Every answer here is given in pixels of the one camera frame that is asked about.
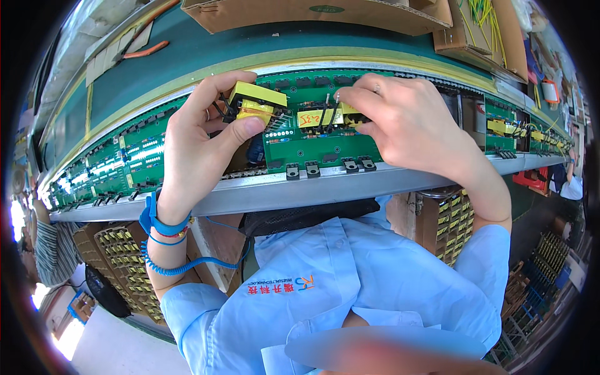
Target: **cardboard piece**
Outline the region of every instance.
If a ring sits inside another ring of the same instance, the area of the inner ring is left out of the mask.
[[[408,35],[452,26],[448,0],[436,0],[420,10],[380,0],[329,0],[327,5],[322,0],[184,0],[181,9],[212,34],[261,23],[311,20],[358,23]]]
[[[460,0],[449,0],[453,26],[448,30],[433,32],[436,53],[467,62],[504,79],[527,83],[525,45],[515,9],[509,1],[491,0],[491,2],[496,10],[506,66],[504,66],[502,52],[498,50],[492,54],[488,46],[488,43],[492,45],[490,25],[485,23],[482,28],[476,25],[471,18],[469,4],[466,1],[463,1],[462,7],[459,8]]]

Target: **hand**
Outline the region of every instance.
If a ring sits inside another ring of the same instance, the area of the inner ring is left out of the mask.
[[[164,182],[157,203],[157,216],[164,224],[181,223],[217,185],[233,153],[265,129],[265,122],[256,116],[223,123],[212,105],[220,92],[226,93],[237,81],[250,83],[255,79],[256,73],[251,71],[204,78],[169,119],[164,140]],[[221,134],[210,139],[208,133],[217,130],[222,130]]]
[[[390,165],[456,181],[464,160],[481,158],[475,142],[459,129],[442,96],[427,80],[368,73],[338,92],[340,101],[372,120],[356,130],[375,140]]]

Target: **person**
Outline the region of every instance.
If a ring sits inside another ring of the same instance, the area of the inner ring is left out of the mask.
[[[347,326],[432,327],[492,348],[500,337],[508,279],[511,198],[426,80],[365,74],[337,92],[340,101],[372,120],[357,131],[374,139],[386,163],[435,173],[467,190],[475,210],[473,235],[454,268],[391,231],[384,209],[389,197],[378,197],[380,211],[354,220],[335,217],[257,237],[260,269],[229,298],[165,271],[185,263],[187,237],[173,233],[216,186],[233,153],[265,129],[258,117],[224,124],[211,105],[237,81],[255,78],[246,71],[207,77],[173,114],[166,130],[163,188],[155,206],[140,217],[153,225],[146,258],[154,264],[147,267],[150,280],[192,372],[305,374],[315,370],[291,361],[286,343]],[[222,132],[207,135],[217,130]]]
[[[550,190],[559,193],[561,197],[580,200],[583,198],[583,179],[573,174],[578,155],[575,150],[569,150],[570,162],[566,168],[562,164],[548,167],[550,174]]]
[[[21,258],[29,280],[46,287],[64,284],[73,276],[78,265],[83,263],[73,233],[79,223],[50,222],[50,214],[35,189],[31,194],[33,210],[26,209],[23,228],[23,251]]]

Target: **plastic bag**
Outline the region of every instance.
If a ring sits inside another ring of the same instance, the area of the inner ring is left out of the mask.
[[[531,32],[532,24],[530,14],[532,12],[529,0],[511,0],[512,6],[517,12],[517,19],[519,20],[519,26],[524,34]]]

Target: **blue wrist strap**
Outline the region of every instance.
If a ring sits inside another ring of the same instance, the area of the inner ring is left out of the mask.
[[[146,208],[140,214],[140,225],[146,232],[150,234],[150,228],[155,227],[156,231],[165,236],[174,236],[181,232],[188,223],[188,218],[178,225],[166,225],[156,218],[156,191],[153,191],[149,197],[146,197]]]

